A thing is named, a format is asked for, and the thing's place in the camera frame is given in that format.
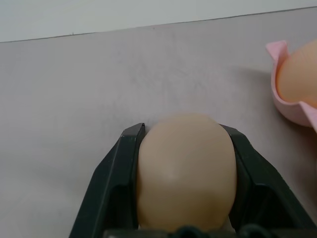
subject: brown egg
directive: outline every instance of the brown egg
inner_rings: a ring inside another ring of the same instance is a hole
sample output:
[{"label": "brown egg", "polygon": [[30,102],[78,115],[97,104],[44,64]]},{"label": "brown egg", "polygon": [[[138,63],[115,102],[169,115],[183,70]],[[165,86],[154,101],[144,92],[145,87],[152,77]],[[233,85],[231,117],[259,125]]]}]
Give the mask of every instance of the brown egg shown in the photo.
[{"label": "brown egg", "polygon": [[139,151],[137,210],[141,228],[203,231],[225,222],[236,193],[236,161],[228,133],[205,115],[155,125]]},{"label": "brown egg", "polygon": [[286,102],[303,101],[317,108],[317,40],[286,59],[277,73],[276,89]]}]

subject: pink egg cup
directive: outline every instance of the pink egg cup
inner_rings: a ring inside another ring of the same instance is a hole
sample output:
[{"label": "pink egg cup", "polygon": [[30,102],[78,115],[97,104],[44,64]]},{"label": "pink egg cup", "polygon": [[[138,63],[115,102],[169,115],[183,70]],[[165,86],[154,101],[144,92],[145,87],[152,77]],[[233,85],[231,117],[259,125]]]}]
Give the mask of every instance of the pink egg cup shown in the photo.
[{"label": "pink egg cup", "polygon": [[299,125],[313,127],[317,132],[317,109],[302,101],[288,103],[282,100],[277,93],[276,73],[287,57],[289,57],[286,41],[269,43],[266,45],[266,49],[274,63],[271,74],[271,87],[275,106],[290,121]]}]

